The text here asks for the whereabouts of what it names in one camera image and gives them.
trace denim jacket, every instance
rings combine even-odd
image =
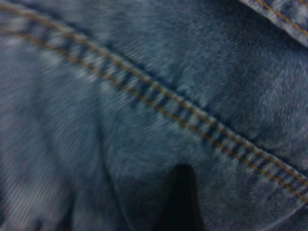
[[[0,0],[0,231],[308,230],[308,1]]]

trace jeans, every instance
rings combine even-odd
[[[308,227],[301,0],[0,0],[0,231]]]

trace denim collar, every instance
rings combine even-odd
[[[240,0],[308,47],[308,0]]]

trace double stitching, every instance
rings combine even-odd
[[[291,24],[296,30],[298,30],[299,32],[301,32],[302,34],[304,34],[305,36],[308,36],[308,31],[306,31],[305,29],[301,28],[298,24],[293,23],[291,21],[291,19],[289,19],[287,16],[283,15],[281,12],[279,12],[278,10],[272,8],[271,6],[267,5],[265,2],[263,2],[262,0],[255,0],[257,3],[259,3],[260,5],[264,6],[266,9],[274,12],[278,17],[282,18],[284,21],[286,21],[287,23]]]
[[[30,34],[27,33],[19,33],[19,32],[13,32],[10,31],[9,29],[6,29],[5,27],[0,27],[0,31],[2,31],[4,34],[11,34],[11,35],[16,35],[19,36],[29,42],[32,42],[44,49],[50,50],[50,51],[55,51],[57,53],[59,53],[60,55],[64,56],[68,61],[73,62],[73,63],[77,63],[78,65],[80,65],[81,67],[90,70],[92,73],[100,76],[101,78],[105,79],[105,80],[109,80],[111,81],[111,83],[116,86],[117,88],[124,90],[128,93],[131,93],[132,95],[134,95],[136,98],[140,99],[141,101],[149,104],[152,108],[158,110],[159,112],[163,113],[164,115],[166,115],[167,117],[177,121],[178,123],[180,123],[181,125],[183,125],[184,127],[186,127],[187,129],[194,131],[195,133],[197,133],[199,136],[209,140],[211,143],[213,143],[214,145],[216,145],[218,148],[220,148],[223,152],[234,156],[236,159],[242,161],[243,163],[247,164],[248,166],[252,167],[255,170],[258,170],[259,172],[261,172],[262,174],[264,174],[265,176],[272,178],[273,180],[277,181],[279,184],[281,184],[283,187],[287,188],[289,191],[291,191],[294,195],[298,196],[300,199],[302,199],[305,203],[308,203],[308,199],[306,197],[304,197],[302,194],[298,193],[293,187],[291,187],[289,184],[284,183],[280,178],[264,171],[263,169],[259,168],[258,166],[256,166],[255,164],[251,163],[250,161],[244,159],[243,157],[240,157],[239,155],[237,155],[235,152],[231,151],[228,149],[227,146],[223,145],[222,143],[220,143],[219,141],[215,140],[214,138],[212,138],[211,136],[209,136],[208,134],[201,132],[197,127],[190,125],[187,121],[181,119],[180,117],[172,114],[171,112],[169,112],[168,110],[166,110],[164,107],[161,107],[157,104],[154,103],[154,101],[146,98],[145,96],[143,96],[142,94],[140,94],[140,92],[138,92],[137,90],[133,89],[133,88],[129,88],[127,86],[124,86],[122,83],[120,83],[119,81],[115,80],[111,75],[109,74],[104,74],[102,73],[102,71],[96,67],[93,67],[91,64],[84,62],[83,60],[76,58],[74,56],[71,56],[70,53],[66,50],[63,49],[59,49],[57,47],[51,46],[46,44],[44,41],[37,39],[33,36],[31,36]]]
[[[179,99],[178,96],[173,95],[171,92],[167,91],[165,88],[163,88],[157,82],[154,82],[151,79],[147,79],[147,77],[145,77],[140,71],[135,70],[131,66],[122,63],[121,60],[119,60],[119,59],[117,59],[115,57],[112,57],[111,54],[109,54],[108,52],[102,51],[102,49],[100,47],[98,47],[95,44],[87,41],[86,39],[83,39],[81,36],[76,35],[76,34],[74,34],[72,32],[67,32],[66,28],[63,27],[62,25],[59,25],[59,24],[56,24],[54,22],[48,21],[47,19],[45,19],[45,18],[43,18],[43,17],[41,17],[39,15],[35,15],[34,13],[22,12],[22,11],[20,11],[18,9],[15,9],[15,8],[13,8],[11,6],[8,6],[8,5],[0,4],[0,11],[8,11],[8,12],[17,14],[17,15],[22,16],[22,17],[30,18],[32,20],[35,20],[35,21],[41,23],[42,25],[45,25],[45,26],[48,26],[48,27],[51,27],[51,28],[54,28],[54,29],[57,29],[57,30],[63,32],[64,36],[71,37],[71,38],[73,38],[78,43],[82,43],[82,44],[87,45],[89,49],[99,53],[102,56],[105,56],[105,57],[109,58],[115,65],[120,66],[125,71],[131,72],[135,76],[138,76],[143,82],[149,83],[153,88],[157,89],[158,91],[160,91],[162,94],[164,94],[168,98],[174,99],[177,103],[179,103],[180,105],[185,107],[187,110],[192,112],[194,115],[199,117],[201,120],[203,120],[204,122],[207,122],[210,125],[214,126],[218,131],[220,131],[221,133],[225,134],[229,138],[233,139],[238,144],[244,146],[246,149],[254,152],[257,155],[262,156],[264,159],[270,160],[271,162],[273,162],[276,165],[278,165],[281,168],[283,168],[286,172],[288,172],[292,176],[296,177],[298,180],[303,182],[305,185],[308,185],[308,181],[306,181],[301,176],[297,175],[294,171],[290,170],[288,167],[286,167],[282,163],[278,162],[277,160],[275,160],[274,158],[272,158],[270,156],[266,156],[264,153],[259,151],[256,147],[254,147],[254,146],[252,146],[252,145],[250,145],[248,143],[245,143],[243,140],[241,140],[240,138],[236,137],[234,134],[232,134],[231,132],[229,132],[225,128],[223,128],[221,125],[219,125],[216,121],[212,121],[209,117],[201,114],[198,110],[196,110],[192,106],[188,105],[184,100]],[[192,130],[192,131],[196,132],[198,135],[200,135],[201,137],[204,137],[205,139],[209,140],[211,143],[215,144],[218,148],[220,148],[221,150],[223,150],[227,154],[233,155],[238,160],[240,160],[240,161],[246,163],[247,165],[251,166],[252,168],[260,171],[262,174],[268,176],[269,178],[274,179],[279,184],[281,184],[285,188],[289,189],[293,194],[297,195],[303,201],[308,203],[308,199],[305,198],[303,195],[299,194],[289,184],[284,183],[278,177],[276,177],[276,176],[274,176],[274,175],[264,171],[263,169],[257,167],[256,165],[254,165],[253,163],[249,162],[248,160],[238,156],[236,153],[234,153],[231,150],[229,150],[226,146],[224,146],[223,144],[221,144],[217,140],[213,139],[212,137],[210,137],[206,133],[201,132],[195,126],[190,125],[187,121],[182,120],[181,118],[179,118],[179,117],[175,116],[174,114],[172,114],[171,112],[167,111],[165,108],[156,105],[153,101],[150,101],[146,97],[142,96],[138,91],[122,85],[120,82],[118,82],[117,80],[113,79],[113,77],[111,75],[107,75],[107,74],[103,75],[101,70],[99,70],[98,68],[93,67],[92,65],[90,65],[90,64],[88,64],[88,63],[86,63],[84,61],[82,61],[81,59],[78,59],[76,57],[70,56],[68,51],[59,49],[59,48],[51,46],[51,45],[48,45],[44,41],[39,40],[37,38],[34,38],[33,36],[31,36],[29,34],[22,34],[22,33],[18,33],[18,32],[12,32],[10,30],[7,30],[4,27],[2,27],[2,31],[5,31],[6,33],[9,33],[9,34],[18,35],[18,36],[22,37],[23,39],[28,40],[28,41],[30,41],[32,43],[35,43],[36,45],[39,45],[39,46],[41,46],[41,47],[43,47],[45,49],[56,51],[57,53],[65,56],[68,61],[77,63],[80,66],[82,66],[83,68],[86,68],[86,69],[90,70],[91,72],[99,75],[103,79],[111,81],[112,84],[115,85],[116,87],[121,88],[122,90],[133,94],[135,97],[139,98],[141,101],[149,104],[152,108],[155,108],[156,110],[160,111],[161,113],[165,114],[166,116],[172,118],[173,120],[175,120],[178,123],[182,124],[184,127],[188,128],[189,130]]]

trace faded denim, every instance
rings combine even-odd
[[[307,17],[0,0],[0,231],[151,231],[178,164],[207,231],[308,230]]]

